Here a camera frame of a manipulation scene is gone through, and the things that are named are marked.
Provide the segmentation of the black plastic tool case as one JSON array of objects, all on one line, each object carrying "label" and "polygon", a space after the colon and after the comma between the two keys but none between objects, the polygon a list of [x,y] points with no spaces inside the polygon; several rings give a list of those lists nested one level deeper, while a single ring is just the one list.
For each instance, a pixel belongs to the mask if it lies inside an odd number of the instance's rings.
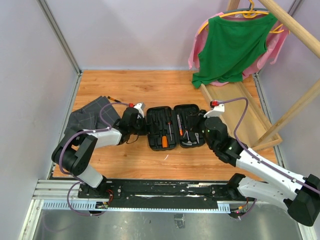
[{"label": "black plastic tool case", "polygon": [[[180,104],[173,108],[169,106],[158,106],[149,108],[146,111],[146,129],[148,145],[153,151],[165,151],[173,150],[177,146],[182,148],[195,148],[205,144],[205,139],[201,132],[200,137],[203,140],[203,144],[196,144],[194,146],[181,146],[180,144],[180,132],[177,120],[177,114],[180,116],[181,126],[183,131],[190,131],[187,129],[187,116],[190,112],[200,111],[200,108],[196,104]],[[170,139],[170,132],[168,122],[171,122],[172,140]],[[168,147],[162,147],[162,136],[166,136],[168,140]]]}]

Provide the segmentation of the claw hammer black handle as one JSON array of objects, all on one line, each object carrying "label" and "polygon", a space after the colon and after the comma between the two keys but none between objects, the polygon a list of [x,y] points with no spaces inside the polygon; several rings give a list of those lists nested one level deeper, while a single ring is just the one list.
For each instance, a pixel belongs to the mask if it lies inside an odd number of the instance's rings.
[{"label": "claw hammer black handle", "polygon": [[197,133],[183,130],[182,136],[180,137],[180,145],[185,147],[191,147],[198,144]]}]

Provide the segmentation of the black-handled screwdriver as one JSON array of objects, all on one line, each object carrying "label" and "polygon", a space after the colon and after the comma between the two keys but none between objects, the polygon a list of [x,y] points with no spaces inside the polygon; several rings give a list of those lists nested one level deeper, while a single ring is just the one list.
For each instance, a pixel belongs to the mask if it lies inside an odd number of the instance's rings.
[{"label": "black-handled screwdriver", "polygon": [[168,128],[169,128],[170,140],[172,141],[173,140],[173,136],[172,136],[171,122],[168,121],[167,124],[168,124]]}]

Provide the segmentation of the small brown-handled screwdriver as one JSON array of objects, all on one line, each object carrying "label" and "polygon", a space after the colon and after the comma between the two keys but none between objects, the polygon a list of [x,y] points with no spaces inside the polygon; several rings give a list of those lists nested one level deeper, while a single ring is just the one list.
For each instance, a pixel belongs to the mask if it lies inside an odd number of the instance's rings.
[{"label": "small brown-handled screwdriver", "polygon": [[115,99],[115,98],[113,98],[111,96],[107,96],[107,99],[112,101],[112,103],[118,103],[118,104],[122,104],[123,103],[122,101],[120,101],[118,99]]}]

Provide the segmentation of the orange-handled screwdriver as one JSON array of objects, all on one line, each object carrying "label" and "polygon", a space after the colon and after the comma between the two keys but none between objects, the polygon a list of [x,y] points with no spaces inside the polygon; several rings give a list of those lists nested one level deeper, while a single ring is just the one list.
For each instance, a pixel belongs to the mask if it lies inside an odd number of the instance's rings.
[{"label": "orange-handled screwdriver", "polygon": [[163,148],[167,148],[168,147],[168,139],[166,135],[163,135],[161,138],[161,143],[162,143],[162,147]]}]

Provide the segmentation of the orange-black pliers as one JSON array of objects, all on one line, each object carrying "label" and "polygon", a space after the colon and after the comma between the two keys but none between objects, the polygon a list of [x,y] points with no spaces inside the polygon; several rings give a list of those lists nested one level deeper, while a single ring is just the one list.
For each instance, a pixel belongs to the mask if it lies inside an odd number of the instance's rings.
[{"label": "orange-black pliers", "polygon": [[194,135],[195,135],[197,144],[202,145],[203,144],[203,139],[201,138],[199,133],[196,132]]}]

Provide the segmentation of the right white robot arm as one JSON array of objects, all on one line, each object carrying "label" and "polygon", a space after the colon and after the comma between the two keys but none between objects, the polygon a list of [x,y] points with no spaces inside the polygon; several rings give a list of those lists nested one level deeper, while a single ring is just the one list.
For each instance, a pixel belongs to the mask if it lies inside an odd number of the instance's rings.
[{"label": "right white robot arm", "polygon": [[227,196],[262,200],[287,211],[298,223],[312,227],[320,214],[320,179],[284,169],[267,160],[242,143],[237,135],[230,136],[220,119],[224,101],[211,101],[209,111],[199,110],[187,116],[187,129],[201,132],[208,148],[225,164],[244,169],[260,177],[253,180],[236,173],[228,182]]}]

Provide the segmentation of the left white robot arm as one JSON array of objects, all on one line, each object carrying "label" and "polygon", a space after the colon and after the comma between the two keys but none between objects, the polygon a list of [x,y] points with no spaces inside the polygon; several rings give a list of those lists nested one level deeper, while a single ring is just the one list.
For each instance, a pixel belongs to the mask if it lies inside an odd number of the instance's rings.
[{"label": "left white robot arm", "polygon": [[145,104],[139,102],[124,103],[126,106],[122,118],[114,125],[106,122],[103,112],[114,103],[103,106],[99,112],[101,121],[106,128],[101,129],[70,129],[55,150],[51,159],[65,175],[71,175],[82,183],[87,184],[89,191],[96,198],[107,193],[107,185],[103,182],[105,177],[90,165],[92,154],[96,148],[119,146],[127,143],[132,135],[145,136],[147,134],[144,114]]}]

